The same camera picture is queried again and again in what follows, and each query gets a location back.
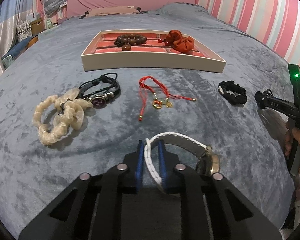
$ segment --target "striped wallpaper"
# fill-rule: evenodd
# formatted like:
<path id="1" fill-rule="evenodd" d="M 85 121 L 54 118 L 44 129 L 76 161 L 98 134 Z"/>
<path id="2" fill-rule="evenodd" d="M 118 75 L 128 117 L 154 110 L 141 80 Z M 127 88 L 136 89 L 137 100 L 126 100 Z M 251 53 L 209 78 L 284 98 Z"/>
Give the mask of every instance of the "striped wallpaper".
<path id="1" fill-rule="evenodd" d="M 214 17 L 255 37 L 289 63 L 300 65 L 298 0 L 196 0 Z"/>

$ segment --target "black leather bracelet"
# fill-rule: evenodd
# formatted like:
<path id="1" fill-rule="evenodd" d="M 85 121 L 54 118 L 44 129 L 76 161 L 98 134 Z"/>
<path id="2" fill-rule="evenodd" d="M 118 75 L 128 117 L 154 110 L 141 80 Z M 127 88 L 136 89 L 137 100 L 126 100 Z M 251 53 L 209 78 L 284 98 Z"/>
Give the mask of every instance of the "black leather bracelet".
<path id="1" fill-rule="evenodd" d="M 108 77 L 107 75 L 115 75 L 115 78 Z M 101 75 L 99 78 L 87 81 L 79 86 L 80 92 L 77 98 L 82 98 L 84 100 L 90 101 L 94 107 L 102 108 L 106 106 L 108 100 L 115 98 L 120 93 L 120 85 L 117 81 L 118 74 L 117 73 L 107 73 Z M 108 83 L 110 86 L 101 88 L 92 93 L 84 95 L 84 93 L 100 84 L 100 82 Z"/>
<path id="2" fill-rule="evenodd" d="M 229 103 L 236 105 L 236 104 L 245 104 L 248 100 L 246 96 L 246 90 L 239 85 L 236 85 L 233 80 L 231 81 L 222 81 L 219 83 L 218 91 L 220 95 L 222 95 Z"/>

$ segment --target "gold charm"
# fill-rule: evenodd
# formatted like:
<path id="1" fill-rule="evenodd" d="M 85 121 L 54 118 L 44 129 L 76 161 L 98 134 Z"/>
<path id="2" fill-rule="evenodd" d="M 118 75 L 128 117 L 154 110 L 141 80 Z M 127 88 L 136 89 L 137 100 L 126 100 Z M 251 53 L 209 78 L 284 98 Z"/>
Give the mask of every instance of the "gold charm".
<path id="1" fill-rule="evenodd" d="M 172 106 L 173 106 L 173 104 L 172 104 L 171 102 L 168 101 L 168 102 L 166 103 L 166 107 L 167 107 L 167 108 L 171 108 Z"/>
<path id="2" fill-rule="evenodd" d="M 158 100 L 154 100 L 152 106 L 155 109 L 161 109 L 162 108 L 162 103 L 160 101 L 158 101 Z"/>

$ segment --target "red braided cord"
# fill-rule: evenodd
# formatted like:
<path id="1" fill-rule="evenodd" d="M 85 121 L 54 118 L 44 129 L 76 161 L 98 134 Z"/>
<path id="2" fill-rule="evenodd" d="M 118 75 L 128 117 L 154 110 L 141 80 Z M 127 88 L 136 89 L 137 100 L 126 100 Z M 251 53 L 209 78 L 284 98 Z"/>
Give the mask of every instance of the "red braided cord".
<path id="1" fill-rule="evenodd" d="M 140 111 L 140 116 L 139 116 L 139 121 L 142 121 L 142 116 L 143 116 L 143 113 L 144 113 L 144 110 L 146 108 L 146 100 L 147 100 L 147 92 L 146 92 L 146 89 L 150 90 L 152 93 L 155 93 L 153 88 L 148 86 L 148 85 L 145 85 L 145 81 L 147 79 L 152 79 L 154 83 L 156 83 L 162 90 L 162 92 L 166 95 L 167 98 L 172 98 L 172 99 L 185 99 L 185 100 L 190 100 L 190 101 L 193 101 L 193 98 L 188 98 L 188 97 L 184 97 L 184 96 L 180 96 L 180 95 L 172 95 L 169 93 L 168 91 L 168 88 L 162 84 L 161 82 L 159 82 L 157 79 L 155 79 L 154 77 L 152 76 L 145 76 L 143 78 L 141 78 L 139 80 L 139 95 L 141 97 L 141 100 L 142 100 L 142 108 L 141 108 L 141 111 Z"/>

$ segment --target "metal screw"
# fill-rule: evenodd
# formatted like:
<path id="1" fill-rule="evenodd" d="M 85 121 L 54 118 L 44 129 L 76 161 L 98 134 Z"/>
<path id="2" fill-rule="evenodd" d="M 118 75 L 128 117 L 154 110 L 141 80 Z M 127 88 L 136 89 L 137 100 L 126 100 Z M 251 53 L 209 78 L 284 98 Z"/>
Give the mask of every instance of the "metal screw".
<path id="1" fill-rule="evenodd" d="M 124 170 L 126 170 L 127 168 L 128 168 L 127 164 L 124 164 L 124 163 L 120 163 L 120 164 L 117 165 L 117 169 L 118 169 L 119 171 L 124 171 Z"/>
<path id="2" fill-rule="evenodd" d="M 87 180 L 87 179 L 90 179 L 90 174 L 88 174 L 88 173 L 82 173 L 82 174 L 80 174 L 79 178 L 80 178 L 81 180 Z"/>
<path id="3" fill-rule="evenodd" d="M 178 171 L 184 171 L 186 169 L 186 166 L 182 163 L 179 163 L 175 166 L 175 168 L 178 170 Z"/>
<path id="4" fill-rule="evenodd" d="M 222 180 L 223 179 L 223 176 L 221 173 L 215 173 L 212 175 L 212 177 L 215 179 L 215 180 Z"/>

